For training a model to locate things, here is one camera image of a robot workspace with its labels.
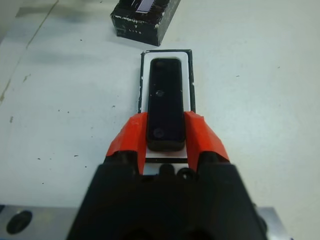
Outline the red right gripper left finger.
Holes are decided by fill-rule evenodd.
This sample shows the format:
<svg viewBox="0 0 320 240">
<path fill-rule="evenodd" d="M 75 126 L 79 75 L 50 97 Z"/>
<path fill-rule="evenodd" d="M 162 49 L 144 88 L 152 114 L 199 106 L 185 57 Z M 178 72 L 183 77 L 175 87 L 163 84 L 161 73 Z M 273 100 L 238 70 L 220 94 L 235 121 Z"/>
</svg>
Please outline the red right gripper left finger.
<svg viewBox="0 0 320 240">
<path fill-rule="evenodd" d="M 138 158 L 146 157 L 147 113 L 137 113 L 131 116 L 115 139 L 111 142 L 106 156 L 119 151 L 133 151 Z"/>
</svg>

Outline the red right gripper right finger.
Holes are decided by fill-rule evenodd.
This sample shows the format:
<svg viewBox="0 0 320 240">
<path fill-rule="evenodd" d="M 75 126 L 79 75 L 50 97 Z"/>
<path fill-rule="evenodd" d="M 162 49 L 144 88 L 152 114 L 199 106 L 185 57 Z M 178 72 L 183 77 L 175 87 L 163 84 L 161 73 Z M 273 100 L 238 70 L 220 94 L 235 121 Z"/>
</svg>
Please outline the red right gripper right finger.
<svg viewBox="0 0 320 240">
<path fill-rule="evenodd" d="M 213 152 L 226 161 L 229 156 L 220 138 L 206 123 L 205 118 L 193 111 L 184 112 L 186 152 L 189 161 L 198 161 L 202 152 Z"/>
</svg>

